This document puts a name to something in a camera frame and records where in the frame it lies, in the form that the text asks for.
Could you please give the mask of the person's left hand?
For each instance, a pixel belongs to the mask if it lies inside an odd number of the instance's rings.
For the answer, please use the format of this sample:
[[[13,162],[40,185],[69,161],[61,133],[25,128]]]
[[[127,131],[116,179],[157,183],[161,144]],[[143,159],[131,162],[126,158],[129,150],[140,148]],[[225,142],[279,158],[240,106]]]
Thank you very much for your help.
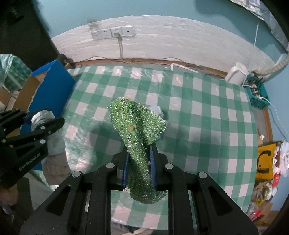
[[[13,185],[11,188],[5,189],[0,188],[0,201],[4,205],[13,206],[17,203],[19,197],[17,184]]]

